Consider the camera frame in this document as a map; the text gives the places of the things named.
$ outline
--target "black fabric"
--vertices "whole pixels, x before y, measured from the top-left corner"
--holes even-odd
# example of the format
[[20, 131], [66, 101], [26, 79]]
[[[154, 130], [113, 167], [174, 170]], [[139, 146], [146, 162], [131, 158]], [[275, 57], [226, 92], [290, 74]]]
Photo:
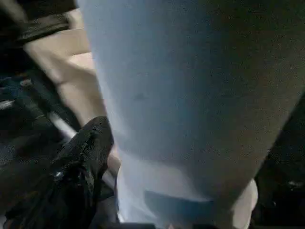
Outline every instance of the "black fabric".
[[29, 20], [51, 14], [65, 13], [76, 8], [74, 0], [17, 0]]
[[[33, 159], [40, 166], [36, 166], [36, 174], [31, 174], [29, 178], [31, 184], [38, 182], [27, 194], [35, 192], [35, 195], [28, 198], [21, 213], [13, 209], [17, 215], [12, 212], [7, 214], [9, 220], [20, 222], [14, 222], [15, 228], [88, 228], [96, 211], [102, 175], [107, 169], [106, 160], [112, 145], [108, 120], [97, 117], [82, 128], [53, 160]], [[13, 180], [23, 177], [19, 173], [21, 167], [16, 165], [16, 168], [18, 172]], [[23, 169], [25, 172], [33, 170], [31, 167]], [[24, 190], [23, 186], [15, 188]]]
[[64, 15], [50, 15], [25, 23], [18, 40], [21, 43], [28, 43], [68, 28], [69, 23]]

